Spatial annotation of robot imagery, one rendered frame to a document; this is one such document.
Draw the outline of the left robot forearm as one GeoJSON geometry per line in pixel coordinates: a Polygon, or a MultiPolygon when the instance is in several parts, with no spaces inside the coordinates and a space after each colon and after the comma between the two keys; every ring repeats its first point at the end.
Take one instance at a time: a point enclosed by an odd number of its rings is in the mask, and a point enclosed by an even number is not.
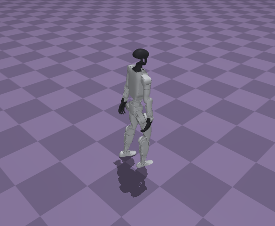
{"type": "Polygon", "coordinates": [[[124,93],[123,93],[123,96],[122,96],[122,98],[124,98],[124,102],[128,101],[128,97],[129,97],[129,88],[125,84],[124,93]]]}

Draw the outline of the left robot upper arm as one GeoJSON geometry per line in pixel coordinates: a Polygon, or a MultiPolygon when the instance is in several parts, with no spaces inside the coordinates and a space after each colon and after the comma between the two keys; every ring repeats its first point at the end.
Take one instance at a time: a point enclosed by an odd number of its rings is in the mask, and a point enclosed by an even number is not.
{"type": "Polygon", "coordinates": [[[128,87],[129,69],[130,69],[131,66],[133,66],[133,65],[128,65],[128,66],[127,66],[127,76],[126,76],[126,86],[127,86],[127,87],[128,87]]]}

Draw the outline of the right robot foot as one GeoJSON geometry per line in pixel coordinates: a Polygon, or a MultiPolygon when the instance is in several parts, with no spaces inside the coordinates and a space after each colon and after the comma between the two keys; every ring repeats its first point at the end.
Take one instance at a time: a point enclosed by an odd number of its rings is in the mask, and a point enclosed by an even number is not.
{"type": "Polygon", "coordinates": [[[141,168],[141,167],[144,167],[144,166],[148,166],[152,163],[153,163],[152,160],[145,161],[145,164],[142,164],[141,162],[139,162],[139,163],[137,163],[136,167],[141,168]]]}

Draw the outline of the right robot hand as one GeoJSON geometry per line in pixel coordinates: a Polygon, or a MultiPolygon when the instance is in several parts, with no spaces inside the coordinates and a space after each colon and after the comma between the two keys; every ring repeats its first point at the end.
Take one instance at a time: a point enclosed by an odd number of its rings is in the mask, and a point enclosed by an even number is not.
{"type": "Polygon", "coordinates": [[[146,122],[147,122],[147,124],[146,124],[145,128],[143,130],[140,130],[141,132],[147,131],[149,129],[149,127],[151,126],[152,121],[150,122],[150,118],[147,118],[146,122]]]}

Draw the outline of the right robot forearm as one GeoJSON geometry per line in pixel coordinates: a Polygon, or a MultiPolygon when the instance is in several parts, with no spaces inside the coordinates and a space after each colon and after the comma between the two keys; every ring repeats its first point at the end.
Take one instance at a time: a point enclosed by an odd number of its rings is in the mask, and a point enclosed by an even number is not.
{"type": "Polygon", "coordinates": [[[154,120],[153,111],[152,111],[152,102],[153,102],[152,98],[148,98],[147,104],[145,105],[146,115],[147,115],[147,118],[150,118],[150,122],[154,120]]]}

